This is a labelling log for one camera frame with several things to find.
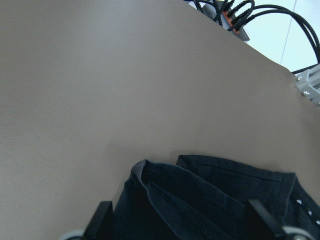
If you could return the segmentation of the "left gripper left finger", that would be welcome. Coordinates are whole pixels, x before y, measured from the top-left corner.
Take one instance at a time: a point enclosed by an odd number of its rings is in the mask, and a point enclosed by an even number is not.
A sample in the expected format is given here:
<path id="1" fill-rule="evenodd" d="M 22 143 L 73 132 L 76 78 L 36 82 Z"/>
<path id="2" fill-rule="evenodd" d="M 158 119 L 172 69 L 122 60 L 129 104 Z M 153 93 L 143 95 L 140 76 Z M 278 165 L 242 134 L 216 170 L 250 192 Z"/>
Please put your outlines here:
<path id="1" fill-rule="evenodd" d="M 113 239 L 113 204 L 111 201 L 101 201 L 99 203 L 83 233 L 83 239 Z"/>

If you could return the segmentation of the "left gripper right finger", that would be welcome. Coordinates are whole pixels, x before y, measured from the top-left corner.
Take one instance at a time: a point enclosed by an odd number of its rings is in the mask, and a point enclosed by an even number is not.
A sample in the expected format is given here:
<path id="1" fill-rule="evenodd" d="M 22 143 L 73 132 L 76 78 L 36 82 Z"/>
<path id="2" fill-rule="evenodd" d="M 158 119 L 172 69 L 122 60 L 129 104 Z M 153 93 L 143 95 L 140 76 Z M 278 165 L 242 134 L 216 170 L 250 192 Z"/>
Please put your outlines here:
<path id="1" fill-rule="evenodd" d="M 281 224 L 257 199 L 245 203 L 245 229 L 249 240 L 284 240 Z"/>

